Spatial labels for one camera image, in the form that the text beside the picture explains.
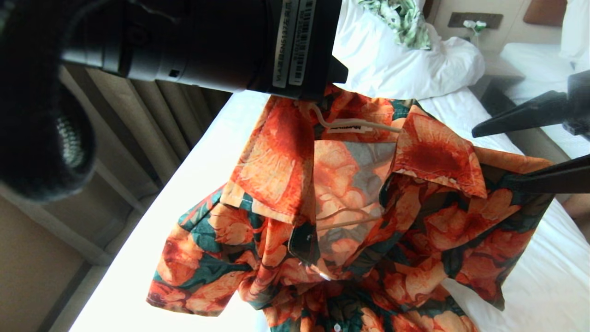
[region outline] white label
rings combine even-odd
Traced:
[[[293,46],[293,59],[291,60],[291,70],[289,73],[289,84],[291,85],[303,85],[315,12],[316,0],[300,0],[295,45]]]
[[[275,87],[287,87],[298,4],[299,0],[283,0],[281,18],[278,22],[277,48],[274,51],[273,86]]]
[[[350,120],[356,120],[356,119],[336,119],[332,123],[336,124],[338,122],[344,122],[344,121],[350,121]],[[364,134],[369,131],[373,131],[373,128],[367,127],[367,126],[343,125],[342,127],[329,128],[327,133],[328,134],[342,134],[342,133],[347,133],[347,132],[354,132],[357,134]]]

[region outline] floral shirt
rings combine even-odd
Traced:
[[[401,132],[326,129],[315,108]],[[231,178],[172,230],[147,301],[216,316],[238,291],[273,331],[476,331],[440,283],[503,309],[552,199],[504,179],[548,165],[474,147],[417,103],[271,97]]]

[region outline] curtain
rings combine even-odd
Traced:
[[[139,82],[79,66],[62,68],[61,81],[88,114],[97,138],[96,171],[78,194],[37,205],[0,196],[78,250],[108,265],[105,246],[124,228],[142,198],[165,186],[231,94],[170,82]]]

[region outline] wall outlet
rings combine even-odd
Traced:
[[[451,19],[448,21],[449,28],[464,28],[464,21],[484,21],[487,23],[486,29],[498,29],[502,22],[502,14],[487,14],[483,12],[453,12]]]

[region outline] shirt collar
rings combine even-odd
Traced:
[[[393,100],[371,99],[335,87],[322,104],[271,97],[248,140],[221,201],[294,225],[314,220],[314,141],[395,142],[391,172],[486,198],[481,166],[470,142],[412,105],[407,118],[396,119]],[[313,108],[327,121],[359,118],[401,128],[399,134],[371,131],[328,133],[319,127]]]

